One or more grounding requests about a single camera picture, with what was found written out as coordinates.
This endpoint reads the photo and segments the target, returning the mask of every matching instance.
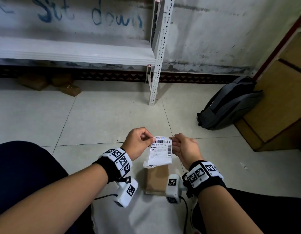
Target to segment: person's left hand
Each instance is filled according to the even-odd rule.
[[[129,132],[121,148],[133,161],[140,157],[144,150],[155,141],[156,139],[145,127],[136,128]]]

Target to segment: wrist strap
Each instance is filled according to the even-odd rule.
[[[101,165],[105,169],[108,183],[123,181],[122,178],[125,177],[132,167],[132,160],[122,148],[109,149],[94,163]]]
[[[185,173],[182,179],[188,188],[188,196],[191,194],[198,196],[203,189],[209,186],[220,185],[226,188],[223,176],[215,165],[204,160],[194,162],[190,166],[190,171]]]

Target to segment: forearm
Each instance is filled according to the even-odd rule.
[[[107,184],[98,164],[56,181],[0,215],[0,234],[64,233]]]
[[[198,202],[207,233],[262,233],[222,186],[211,186],[202,190],[198,196]]]

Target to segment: leg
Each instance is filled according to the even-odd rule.
[[[263,233],[301,231],[301,198],[259,195],[231,188],[228,191]],[[193,210],[191,222],[194,228],[206,233],[198,204]]]
[[[0,214],[37,190],[68,176],[68,173],[45,149],[25,141],[0,145]],[[91,222],[88,207],[67,233],[86,233]]]

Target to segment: patterned border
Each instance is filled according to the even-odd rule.
[[[142,71],[120,70],[91,70],[55,67],[27,67],[27,66],[0,66],[0,78],[17,78],[24,73],[44,75],[71,74],[76,80],[99,81],[133,81],[145,82],[146,74]],[[222,74],[192,74],[161,72],[159,82],[167,83],[192,83],[192,84],[228,84],[238,78],[238,75]]]

